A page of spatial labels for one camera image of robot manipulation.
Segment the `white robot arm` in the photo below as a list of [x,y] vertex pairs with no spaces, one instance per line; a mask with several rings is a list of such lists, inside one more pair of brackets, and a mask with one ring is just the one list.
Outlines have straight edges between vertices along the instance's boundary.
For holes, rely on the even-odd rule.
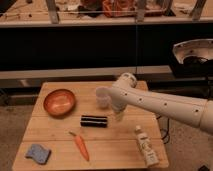
[[115,113],[132,105],[213,135],[213,100],[144,91],[136,85],[133,74],[123,73],[108,88]]

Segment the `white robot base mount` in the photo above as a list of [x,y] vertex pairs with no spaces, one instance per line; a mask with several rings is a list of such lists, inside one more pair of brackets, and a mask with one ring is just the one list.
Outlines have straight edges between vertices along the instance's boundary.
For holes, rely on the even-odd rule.
[[174,44],[172,52],[179,64],[186,64],[192,59],[202,62],[213,60],[213,38],[193,39]]

